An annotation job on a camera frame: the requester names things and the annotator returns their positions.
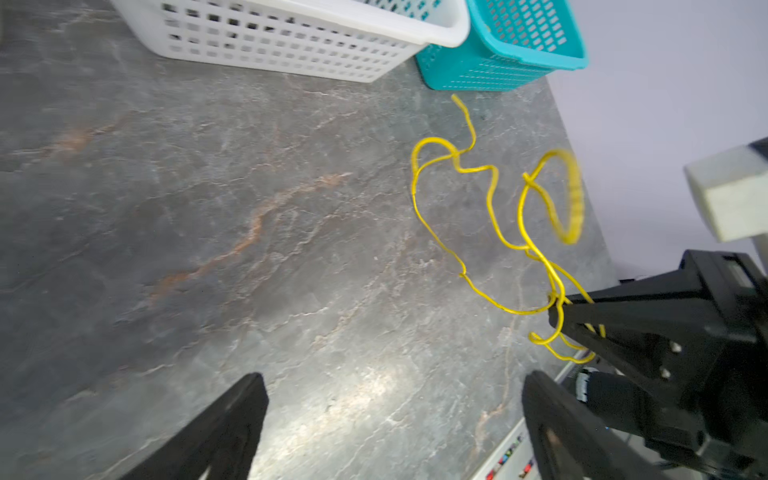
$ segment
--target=yellow rope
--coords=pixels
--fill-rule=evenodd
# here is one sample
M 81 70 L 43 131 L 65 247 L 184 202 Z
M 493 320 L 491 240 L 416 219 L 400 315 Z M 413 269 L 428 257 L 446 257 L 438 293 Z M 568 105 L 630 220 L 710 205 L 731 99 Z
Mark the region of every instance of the yellow rope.
M 466 280 L 470 288 L 472 288 L 475 291 L 475 293 L 477 293 L 479 296 L 489 301 L 493 306 L 496 306 L 507 313 L 513 313 L 515 315 L 532 315 L 534 313 L 540 313 L 540 312 L 549 310 L 549 308 L 554 305 L 555 309 L 558 311 L 558 324 L 555 327 L 554 332 L 546 339 L 542 339 L 536 333 L 530 332 L 528 334 L 528 339 L 531 340 L 531 342 L 535 343 L 536 345 L 545 346 L 552 353 L 552 355 L 556 356 L 560 360 L 572 361 L 576 363 L 587 363 L 591 361 L 594 358 L 594 353 L 590 353 L 588 356 L 584 357 L 583 359 L 576 359 L 573 356 L 563 356 L 555 352 L 555 350 L 550 345 L 550 343 L 554 342 L 559 337 L 560 339 L 562 339 L 562 341 L 565 343 L 566 346 L 569 346 L 573 349 L 578 349 L 578 350 L 585 349 L 582 346 L 577 346 L 569 342 L 565 337 L 565 335 L 562 334 L 563 319 L 564 319 L 563 303 L 570 303 L 570 301 L 565 297 L 565 286 L 563 285 L 562 280 L 560 280 L 560 276 L 558 275 L 558 272 L 565 275 L 565 277 L 568 278 L 568 280 L 570 280 L 571 283 L 573 283 L 576 286 L 579 293 L 581 293 L 581 295 L 589 303 L 593 303 L 593 301 L 592 301 L 592 298 L 589 297 L 589 294 L 587 294 L 587 292 L 584 291 L 584 289 L 581 287 L 579 282 L 577 282 L 576 279 L 572 277 L 570 273 L 563 270 L 556 263 L 550 262 L 547 259 L 547 257 L 545 257 L 545 255 L 538 249 L 538 247 L 536 247 L 536 244 L 533 243 L 533 240 L 531 240 L 530 236 L 528 235 L 528 232 L 525 230 L 525 222 L 523 221 L 523 209 L 525 207 L 525 199 L 528 197 L 528 192 L 532 189 L 534 192 L 539 194 L 541 199 L 544 201 L 544 204 L 547 207 L 547 213 L 549 214 L 549 220 L 551 221 L 552 226 L 554 228 L 554 232 L 558 235 L 558 238 L 560 238 L 560 240 L 563 243 L 566 243 L 567 245 L 572 245 L 578 241 L 578 238 L 581 235 L 581 226 L 584 222 L 584 193 L 581 190 L 581 174 L 579 173 L 576 159 L 573 157 L 573 155 L 570 152 L 565 150 L 557 149 L 557 150 L 549 151 L 538 162 L 538 166 L 533 170 L 532 174 L 530 175 L 523 174 L 523 180 L 525 181 L 525 186 L 523 187 L 523 191 L 520 193 L 520 201 L 518 202 L 518 229 L 520 230 L 520 234 L 522 235 L 522 238 L 525 241 L 525 245 L 514 245 L 513 243 L 509 243 L 507 239 L 504 238 L 504 235 L 502 234 L 502 231 L 498 226 L 498 222 L 496 221 L 496 214 L 493 210 L 493 193 L 496 191 L 496 187 L 498 185 L 498 168 L 495 165 L 483 165 L 481 167 L 473 167 L 473 168 L 464 168 L 461 166 L 461 155 L 467 153 L 468 151 L 470 151 L 472 148 L 475 147 L 475 142 L 477 141 L 477 134 L 475 133 L 475 127 L 472 125 L 472 120 L 469 118 L 469 111 L 467 110 L 467 107 L 462 103 L 461 100 L 458 99 L 456 95 L 451 96 L 451 99 L 464 112 L 464 116 L 467 120 L 467 126 L 469 127 L 469 132 L 472 134 L 472 144 L 470 144 L 469 147 L 465 148 L 464 150 L 458 150 L 451 142 L 447 141 L 445 138 L 428 137 L 428 138 L 422 139 L 419 143 L 416 144 L 416 146 L 414 146 L 413 152 L 411 153 L 411 168 L 413 170 L 413 181 L 411 183 L 411 198 L 413 199 L 413 210 L 416 212 L 416 216 L 419 218 L 419 220 L 421 220 L 422 224 L 430 232 L 430 234 L 435 239 L 437 244 L 443 250 L 453 255 L 456 261 L 458 261 L 459 265 L 462 266 L 462 272 L 459 274 L 459 276 L 464 280 Z M 426 162 L 425 164 L 419 166 L 419 152 L 427 144 L 440 144 L 448 150 L 449 154 L 432 159 Z M 563 224 L 560 222 L 560 219 L 558 218 L 558 213 L 554 208 L 554 203 L 552 202 L 551 197 L 549 196 L 547 191 L 541 187 L 541 185 L 536 183 L 536 178 L 541 173 L 541 169 L 544 168 L 547 161 L 549 161 L 553 157 L 561 158 L 565 163 L 566 168 L 568 169 L 568 193 L 569 193 L 568 196 L 571 204 L 571 214 L 570 214 L 570 221 L 569 221 L 567 230 L 563 227 Z M 499 240 L 507 248 L 510 248 L 512 250 L 525 251 L 525 254 L 529 258 L 544 264 L 544 267 L 547 270 L 549 283 L 552 288 L 552 291 L 549 296 L 550 297 L 549 302 L 546 305 L 533 310 L 514 310 L 506 306 L 503 306 L 496 300 L 492 299 L 487 293 L 483 292 L 482 290 L 480 290 L 475 286 L 475 284 L 469 278 L 469 275 L 467 275 L 467 266 L 464 264 L 462 259 L 459 258 L 456 252 L 449 249 L 440 240 L 440 238 L 437 236 L 437 233 L 435 233 L 435 231 L 429 226 L 426 220 L 424 220 L 424 217 L 422 217 L 421 213 L 419 212 L 419 205 L 416 203 L 416 185 L 419 182 L 419 176 L 422 174 L 424 169 L 427 168 L 428 166 L 436 164 L 443 160 L 448 160 L 449 158 L 452 159 L 453 167 L 460 174 L 476 174 L 478 172 L 482 172 L 486 170 L 491 171 L 491 184 L 488 187 L 488 193 L 485 195 L 485 205 L 488 208 L 488 216 L 491 218 L 491 223 L 493 224 L 493 228 L 496 231 L 496 235 L 498 236 Z M 597 334 L 594 330 L 594 327 L 591 324 L 586 323 L 585 326 L 592 333 Z M 600 335 L 605 337 L 605 327 L 602 325 L 599 325 L 598 328 L 600 330 Z

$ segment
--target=blue object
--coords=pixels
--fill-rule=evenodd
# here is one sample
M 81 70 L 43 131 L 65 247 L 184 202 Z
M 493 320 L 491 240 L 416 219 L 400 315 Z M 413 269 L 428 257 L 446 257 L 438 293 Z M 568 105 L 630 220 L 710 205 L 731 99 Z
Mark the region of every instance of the blue object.
M 467 0 L 472 27 L 459 47 L 416 55 L 434 90 L 509 91 L 553 70 L 587 66 L 566 0 Z

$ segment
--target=teal basket rim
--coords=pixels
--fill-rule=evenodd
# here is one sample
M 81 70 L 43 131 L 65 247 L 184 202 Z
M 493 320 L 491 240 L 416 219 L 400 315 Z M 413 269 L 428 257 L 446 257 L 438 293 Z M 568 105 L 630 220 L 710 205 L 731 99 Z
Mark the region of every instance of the teal basket rim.
M 581 57 L 571 57 L 569 55 L 560 55 L 549 51 L 534 50 L 532 48 L 512 45 L 498 40 L 493 36 L 490 28 L 482 21 L 482 13 L 480 12 L 481 7 L 478 6 L 478 3 L 482 1 L 483 0 L 467 1 L 470 13 L 469 16 L 472 18 L 472 27 L 480 35 L 480 39 L 485 46 L 495 55 L 500 55 L 505 58 L 513 58 L 526 65 L 558 68 L 561 70 L 578 70 L 580 68 L 586 68 L 589 64 L 587 50 L 584 48 L 584 42 L 581 40 L 581 33 L 578 31 L 578 27 L 573 21 L 573 12 L 571 11 L 571 6 L 568 4 L 568 0 L 563 0 L 563 5 L 568 13 L 568 18 L 574 22 L 573 31 L 576 32 L 576 40 L 581 47 Z

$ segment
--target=yellow string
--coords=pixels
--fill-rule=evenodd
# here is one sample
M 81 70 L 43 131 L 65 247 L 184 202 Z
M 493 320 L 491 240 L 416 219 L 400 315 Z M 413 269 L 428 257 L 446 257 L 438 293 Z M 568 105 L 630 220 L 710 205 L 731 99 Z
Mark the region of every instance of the yellow string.
M 467 153 L 468 151 L 470 151 L 472 148 L 475 147 L 475 142 L 477 141 L 477 134 L 475 133 L 474 125 L 472 125 L 472 120 L 469 117 L 469 111 L 467 110 L 467 107 L 462 103 L 461 100 L 458 99 L 456 95 L 451 96 L 451 99 L 464 112 L 464 117 L 467 120 L 467 127 L 469 128 L 469 133 L 472 134 L 472 144 L 470 144 L 469 147 L 465 148 L 464 150 L 459 150 L 451 142 L 447 141 L 445 138 L 427 137 L 422 139 L 419 143 L 417 143 L 414 146 L 413 152 L 411 152 L 411 168 L 413 170 L 413 181 L 411 183 L 411 198 L 413 199 L 413 210 L 416 212 L 416 216 L 419 218 L 419 220 L 421 220 L 422 224 L 430 232 L 430 234 L 435 239 L 437 244 L 443 250 L 453 255 L 456 261 L 458 261 L 459 265 L 462 266 L 462 272 L 459 274 L 459 276 L 464 280 L 466 280 L 467 284 L 470 286 L 470 288 L 472 288 L 475 291 L 475 293 L 477 293 L 479 296 L 489 301 L 493 306 L 496 306 L 497 308 L 504 310 L 507 313 L 513 313 L 515 315 L 532 315 L 534 313 L 540 313 L 540 312 L 549 310 L 549 308 L 554 305 L 555 309 L 558 311 L 558 324 L 555 327 L 554 332 L 546 339 L 542 339 L 538 334 L 534 332 L 530 332 L 528 334 L 528 339 L 531 340 L 531 342 L 535 343 L 536 345 L 545 346 L 552 353 L 552 355 L 554 355 L 560 360 L 571 361 L 571 362 L 580 363 L 580 364 L 590 362 L 594 358 L 594 353 L 590 353 L 583 359 L 576 359 L 573 356 L 563 356 L 555 352 L 555 350 L 550 345 L 557 338 L 560 338 L 563 341 L 563 343 L 565 343 L 566 346 L 569 346 L 577 350 L 585 350 L 584 347 L 577 346 L 571 343 L 570 341 L 568 341 L 565 335 L 562 334 L 563 321 L 564 321 L 563 303 L 570 303 L 570 300 L 568 300 L 568 298 L 566 298 L 565 296 L 565 286 L 563 285 L 563 282 L 560 279 L 558 272 L 565 275 L 565 277 L 568 278 L 568 280 L 571 281 L 571 283 L 573 283 L 576 286 L 579 293 L 581 293 L 581 295 L 589 303 L 593 303 L 592 298 L 590 298 L 589 294 L 586 291 L 584 291 L 584 289 L 581 287 L 579 282 L 577 282 L 576 279 L 573 276 L 571 276 L 570 273 L 563 270 L 556 263 L 549 261 L 547 257 L 545 257 L 545 255 L 538 249 L 538 247 L 536 247 L 536 244 L 533 243 L 533 240 L 531 240 L 530 236 L 528 235 L 528 232 L 525 229 L 525 222 L 523 221 L 523 210 L 525 207 L 525 199 L 528 197 L 528 192 L 532 189 L 544 201 L 544 204 L 547 207 L 549 220 L 551 221 L 552 227 L 554 228 L 554 232 L 557 234 L 558 238 L 560 238 L 560 240 L 567 245 L 572 245 L 578 241 L 579 236 L 581 235 L 581 226 L 584 223 L 584 193 L 581 190 L 581 174 L 579 172 L 576 159 L 573 157 L 573 155 L 570 152 L 565 150 L 557 149 L 557 150 L 549 151 L 538 162 L 538 166 L 533 170 L 532 174 L 530 175 L 523 174 L 523 180 L 525 181 L 525 186 L 523 187 L 523 190 L 520 193 L 520 201 L 518 202 L 518 229 L 520 230 L 520 234 L 523 240 L 525 241 L 525 245 L 514 245 L 513 243 L 508 242 L 506 238 L 504 238 L 504 235 L 502 234 L 502 231 L 498 226 L 498 222 L 496 221 L 496 214 L 493 210 L 493 193 L 496 191 L 496 187 L 498 186 L 498 168 L 495 165 L 483 165 L 481 167 L 473 167 L 473 168 L 464 168 L 461 166 L 461 155 Z M 445 147 L 446 150 L 448 150 L 449 154 L 444 155 L 442 157 L 434 158 L 426 162 L 425 164 L 419 166 L 419 152 L 421 151 L 422 148 L 424 148 L 424 146 L 428 144 L 440 144 L 443 147 Z M 554 207 L 554 203 L 552 202 L 551 197 L 541 185 L 536 183 L 536 178 L 541 173 L 541 169 L 543 169 L 547 161 L 549 161 L 553 157 L 561 158 L 565 163 L 565 166 L 568 171 L 568 197 L 570 200 L 571 212 L 569 216 L 570 220 L 568 222 L 569 224 L 568 224 L 567 230 L 563 227 L 563 224 L 560 222 L 558 213 Z M 425 168 L 429 167 L 430 165 L 436 164 L 440 161 L 448 160 L 449 158 L 452 159 L 454 169 L 460 174 L 476 174 L 486 170 L 491 171 L 491 184 L 488 187 L 488 193 L 485 195 L 485 205 L 488 208 L 488 216 L 491 218 L 491 223 L 493 224 L 493 228 L 496 232 L 496 235 L 498 236 L 499 240 L 507 248 L 510 248 L 512 250 L 525 251 L 525 254 L 529 258 L 544 264 L 544 267 L 547 270 L 549 283 L 552 288 L 552 291 L 549 295 L 549 302 L 546 305 L 536 309 L 532 309 L 532 310 L 514 310 L 504 305 L 501 305 L 499 302 L 492 299 L 487 293 L 483 292 L 482 290 L 480 290 L 475 286 L 475 284 L 469 278 L 469 275 L 467 275 L 467 266 L 464 264 L 462 259 L 458 256 L 456 252 L 449 249 L 442 242 L 442 240 L 440 240 L 440 238 L 437 236 L 437 233 L 435 233 L 435 231 L 429 226 L 426 220 L 424 220 L 424 217 L 422 217 L 421 213 L 419 212 L 419 205 L 416 203 L 416 185 L 419 182 L 419 176 L 422 174 Z M 584 326 L 587 329 L 589 329 L 592 333 L 597 334 L 597 332 L 595 332 L 595 329 L 591 324 L 585 323 Z M 600 330 L 600 335 L 602 337 L 605 337 L 605 327 L 602 325 L 599 325 L 598 329 Z

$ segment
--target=white plastic basket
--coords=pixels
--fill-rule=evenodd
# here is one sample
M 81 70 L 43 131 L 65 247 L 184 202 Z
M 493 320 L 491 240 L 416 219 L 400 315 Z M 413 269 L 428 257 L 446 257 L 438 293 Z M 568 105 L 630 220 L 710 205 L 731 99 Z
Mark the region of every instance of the white plastic basket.
M 371 82 L 428 44 L 460 45 L 465 0 L 112 0 L 158 55 Z

